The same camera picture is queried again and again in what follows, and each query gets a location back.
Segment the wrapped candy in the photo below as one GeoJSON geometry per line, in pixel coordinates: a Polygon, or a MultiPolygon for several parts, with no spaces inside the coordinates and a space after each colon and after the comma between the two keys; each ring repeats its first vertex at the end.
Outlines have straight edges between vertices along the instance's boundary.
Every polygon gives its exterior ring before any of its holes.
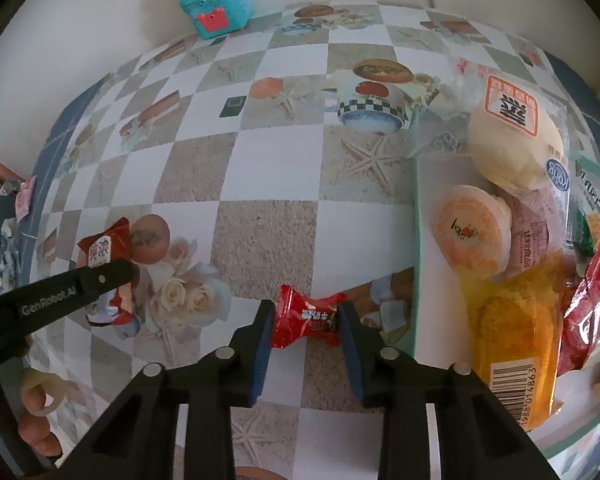
{"type": "MultiPolygon", "coordinates": [[[[129,220],[121,218],[106,231],[83,238],[78,247],[86,255],[89,267],[108,264],[118,258],[131,260],[129,220]]],[[[134,308],[131,284],[103,294],[86,307],[91,326],[124,325],[131,321],[134,308]]]]}
{"type": "Polygon", "coordinates": [[[280,286],[280,299],[276,307],[272,348],[285,348],[296,339],[312,336],[337,346],[337,307],[347,299],[343,292],[328,298],[312,300],[302,296],[291,285],[280,286]]]}

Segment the barcode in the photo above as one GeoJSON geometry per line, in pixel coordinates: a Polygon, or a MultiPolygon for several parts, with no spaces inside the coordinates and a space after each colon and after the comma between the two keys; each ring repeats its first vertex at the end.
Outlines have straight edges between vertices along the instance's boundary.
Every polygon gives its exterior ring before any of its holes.
{"type": "Polygon", "coordinates": [[[490,390],[521,426],[528,422],[536,389],[534,361],[524,359],[491,365],[490,390]]]}

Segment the teal box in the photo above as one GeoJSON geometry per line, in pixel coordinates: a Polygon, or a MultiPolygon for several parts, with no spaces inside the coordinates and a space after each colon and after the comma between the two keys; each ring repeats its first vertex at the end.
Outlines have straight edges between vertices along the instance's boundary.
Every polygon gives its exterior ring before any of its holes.
{"type": "Polygon", "coordinates": [[[180,0],[180,7],[206,40],[244,28],[253,14],[252,0],[180,0]]]}

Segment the white wall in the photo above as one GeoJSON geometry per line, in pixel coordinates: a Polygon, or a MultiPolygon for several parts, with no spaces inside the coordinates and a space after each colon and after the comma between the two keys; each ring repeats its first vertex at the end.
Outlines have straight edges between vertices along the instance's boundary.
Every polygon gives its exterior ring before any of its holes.
{"type": "MultiPolygon", "coordinates": [[[[255,3],[264,12],[310,1],[321,0],[255,3]]],[[[426,6],[426,0],[381,1],[426,6]]],[[[526,36],[600,88],[600,23],[582,0],[436,0],[436,6],[526,36]]],[[[28,0],[0,38],[0,161],[28,176],[70,100],[120,64],[190,31],[177,0],[28,0]]]]}

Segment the white label sticker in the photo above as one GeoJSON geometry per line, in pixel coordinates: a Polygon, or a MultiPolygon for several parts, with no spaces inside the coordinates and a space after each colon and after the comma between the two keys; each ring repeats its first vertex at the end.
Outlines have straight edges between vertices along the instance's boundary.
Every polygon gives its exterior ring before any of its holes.
{"type": "Polygon", "coordinates": [[[489,76],[484,108],[488,113],[526,131],[532,137],[538,134],[538,102],[504,79],[489,76]]]}
{"type": "Polygon", "coordinates": [[[111,261],[111,237],[101,236],[89,248],[88,265],[97,267],[111,261]]]}
{"type": "Polygon", "coordinates": [[[523,428],[529,422],[536,384],[538,368],[533,358],[491,364],[489,389],[523,428]]]}

